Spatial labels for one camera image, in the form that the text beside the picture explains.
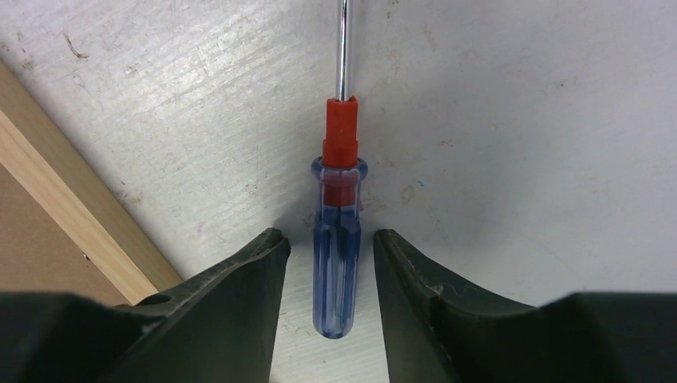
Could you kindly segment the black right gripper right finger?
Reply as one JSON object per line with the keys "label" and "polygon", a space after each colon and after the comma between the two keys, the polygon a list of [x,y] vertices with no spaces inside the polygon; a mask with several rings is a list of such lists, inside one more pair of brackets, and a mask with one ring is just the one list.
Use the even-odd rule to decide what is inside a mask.
{"label": "black right gripper right finger", "polygon": [[374,233],[392,382],[673,382],[674,294],[578,292],[543,306],[495,294],[393,230]]}

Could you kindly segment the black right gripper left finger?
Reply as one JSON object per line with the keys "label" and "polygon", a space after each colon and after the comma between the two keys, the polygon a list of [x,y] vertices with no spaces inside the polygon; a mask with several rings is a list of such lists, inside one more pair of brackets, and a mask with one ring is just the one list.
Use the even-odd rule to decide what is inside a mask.
{"label": "black right gripper left finger", "polygon": [[71,293],[1,295],[4,382],[266,382],[291,253],[268,228],[228,259],[134,306]]}

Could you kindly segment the wooden picture frame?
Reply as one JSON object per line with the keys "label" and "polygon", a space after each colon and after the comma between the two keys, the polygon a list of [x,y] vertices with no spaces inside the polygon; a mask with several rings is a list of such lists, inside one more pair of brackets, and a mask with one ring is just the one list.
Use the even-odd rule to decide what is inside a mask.
{"label": "wooden picture frame", "polygon": [[7,64],[1,65],[1,163],[131,303],[182,283]]}

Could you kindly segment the blue red screwdriver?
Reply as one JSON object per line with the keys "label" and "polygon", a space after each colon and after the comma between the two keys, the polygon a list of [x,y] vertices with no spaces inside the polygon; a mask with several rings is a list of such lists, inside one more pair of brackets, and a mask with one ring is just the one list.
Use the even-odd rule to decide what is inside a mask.
{"label": "blue red screwdriver", "polygon": [[335,96],[326,103],[322,155],[311,164],[318,182],[314,218],[312,318],[328,339],[346,336],[354,324],[361,249],[361,185],[368,172],[358,155],[358,99],[350,90],[352,1],[338,2]]}

